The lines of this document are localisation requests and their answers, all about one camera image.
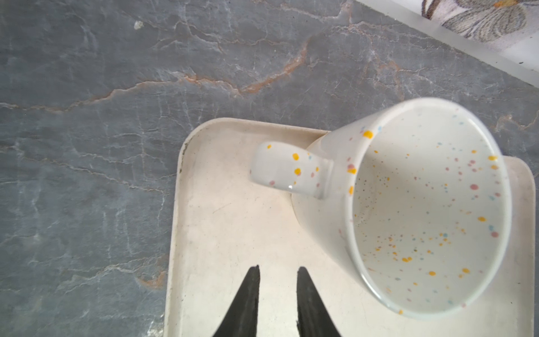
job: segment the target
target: ceramic cup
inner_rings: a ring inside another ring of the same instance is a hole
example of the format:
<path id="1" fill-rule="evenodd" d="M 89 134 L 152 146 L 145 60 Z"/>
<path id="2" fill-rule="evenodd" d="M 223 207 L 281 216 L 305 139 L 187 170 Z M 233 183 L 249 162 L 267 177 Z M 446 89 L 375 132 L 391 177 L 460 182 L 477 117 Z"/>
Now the ceramic cup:
<path id="1" fill-rule="evenodd" d="M 265 142 L 251 179 L 292 192 L 299 223 L 326 253 L 412 318 L 466 307 L 509 239 L 502 154 L 475 115 L 442 99 L 402 102 L 307 149 Z"/>

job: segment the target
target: paint splatter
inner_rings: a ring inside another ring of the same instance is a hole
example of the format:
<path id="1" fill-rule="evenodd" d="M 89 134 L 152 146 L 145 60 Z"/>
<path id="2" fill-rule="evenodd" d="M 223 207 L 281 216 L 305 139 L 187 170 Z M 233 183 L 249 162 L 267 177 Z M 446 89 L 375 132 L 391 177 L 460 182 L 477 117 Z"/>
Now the paint splatter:
<path id="1" fill-rule="evenodd" d="M 357 170 L 354 166 L 354 164 L 348 165 L 348 173 L 356 174 Z"/>

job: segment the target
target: white mug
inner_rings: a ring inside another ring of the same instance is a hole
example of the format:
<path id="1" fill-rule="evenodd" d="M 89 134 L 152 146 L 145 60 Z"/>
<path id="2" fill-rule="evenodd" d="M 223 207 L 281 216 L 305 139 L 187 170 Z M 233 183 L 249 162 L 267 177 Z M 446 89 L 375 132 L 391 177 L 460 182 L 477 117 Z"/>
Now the white mug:
<path id="1" fill-rule="evenodd" d="M 265 142 L 251 179 L 292 192 L 299 223 L 326 253 L 412 318 L 466 307 L 509 239 L 502 154 L 475 115 L 442 99 L 402 102 L 307 149 Z"/>

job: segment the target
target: stone tabletop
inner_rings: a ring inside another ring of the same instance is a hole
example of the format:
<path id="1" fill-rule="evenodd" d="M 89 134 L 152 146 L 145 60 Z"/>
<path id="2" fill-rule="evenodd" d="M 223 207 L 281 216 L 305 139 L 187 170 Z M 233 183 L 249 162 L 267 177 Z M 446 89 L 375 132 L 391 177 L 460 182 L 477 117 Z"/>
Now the stone tabletop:
<path id="1" fill-rule="evenodd" d="M 441 97 L 539 174 L 539 89 L 352 0 L 2 1 L 0 60 L 1 336 L 162 334 L 178 152 L 210 119 Z"/>

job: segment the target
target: mug rim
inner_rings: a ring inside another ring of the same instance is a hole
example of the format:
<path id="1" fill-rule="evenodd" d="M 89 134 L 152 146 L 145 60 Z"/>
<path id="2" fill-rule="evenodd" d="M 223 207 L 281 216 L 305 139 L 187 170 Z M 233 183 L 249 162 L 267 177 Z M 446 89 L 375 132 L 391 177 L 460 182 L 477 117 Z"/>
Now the mug rim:
<path id="1" fill-rule="evenodd" d="M 445 99 L 416 98 L 416 99 L 408 100 L 405 102 L 401 102 L 383 111 L 380 114 L 380 116 L 378 116 L 374 120 L 374 122 L 371 123 L 371 125 L 369 126 L 369 129 L 376 130 L 378 127 L 384 127 L 389 122 L 394 120 L 396 117 L 400 116 L 403 113 L 407 113 L 412 109 L 415 109 L 418 107 L 423 108 L 423 107 L 428 107 L 428 106 L 439 107 L 440 105 L 457 109 L 456 114 L 464 115 L 467 119 L 467 123 L 470 123 L 476 126 L 477 133 L 491 147 L 494 155 L 498 156 L 499 158 L 503 158 L 500 148 L 498 147 L 496 141 L 492 137 L 492 134 L 487 129 L 487 127 L 483 124 L 483 122 L 481 122 L 481 120 L 479 120 L 479 118 L 476 115 L 474 115 L 465 107 L 462 107 L 461 105 L 455 102 L 451 102 Z M 361 162 L 363 161 L 370 144 L 373 142 L 376 136 L 377 135 L 375 135 L 372 139 L 369 139 L 366 142 L 361 142 L 355 148 L 355 153 L 358 154 L 357 156 L 355 156 L 355 162 L 354 162 L 355 167 L 360 167 Z M 499 167 L 501 175 L 503 177 L 508 177 L 505 161 L 501 160 L 497 165 Z M 359 172 L 357 172 L 355 175 L 350 175 L 349 183 L 351 186 L 355 186 L 355 183 L 357 180 L 357 174 L 359 174 Z M 480 281 L 478 286 L 476 286 L 473 289 L 472 294 L 466 298 L 466 301 L 465 301 L 466 303 L 473 302 L 475 299 L 477 299 L 477 297 L 479 297 L 485 291 L 485 289 L 490 284 L 490 282 L 492 282 L 492 280 L 494 279 L 494 276 L 496 275 L 503 261 L 505 251 L 507 250 L 507 245 L 509 243 L 509 235 L 510 235 L 510 230 L 511 230 L 512 196 L 511 196 L 511 188 L 509 185 L 509 179 L 502 179 L 500 184 L 502 186 L 502 192 L 504 196 L 502 200 L 503 222 L 502 222 L 502 231 L 500 231 L 500 240 L 498 241 L 495 255 L 492 259 L 492 264 L 490 265 L 489 270 L 485 271 L 484 273 L 485 276 L 483 277 L 482 281 Z M 406 308 L 403 305 L 397 305 L 387 295 L 385 295 L 385 293 L 382 291 L 382 288 L 376 285 L 376 282 L 370 276 L 368 269 L 363 264 L 360 250 L 357 245 L 356 238 L 355 238 L 354 224 L 348 221 L 348 219 L 352 218 L 354 199 L 345 198 L 344 202 L 345 202 L 344 212 L 347 215 L 344 217 L 344 222 L 345 222 L 344 228 L 346 228 L 346 232 L 347 232 L 346 237 L 347 237 L 347 244 L 349 247 L 348 251 L 350 253 L 350 258 L 353 262 L 356 272 L 360 275 L 362 282 L 364 282 L 364 284 L 369 289 L 369 291 L 376 297 L 376 299 L 380 303 L 385 305 L 390 310 L 396 313 L 402 314 L 403 316 L 415 318 L 415 319 L 422 319 L 422 320 L 431 320 L 431 319 L 445 317 L 449 314 L 460 311 L 464 308 L 463 306 L 459 304 L 455 304 L 453 305 L 453 307 L 450 307 L 449 309 L 443 310 L 443 311 L 435 311 L 432 313 L 418 312 L 418 311 Z"/>

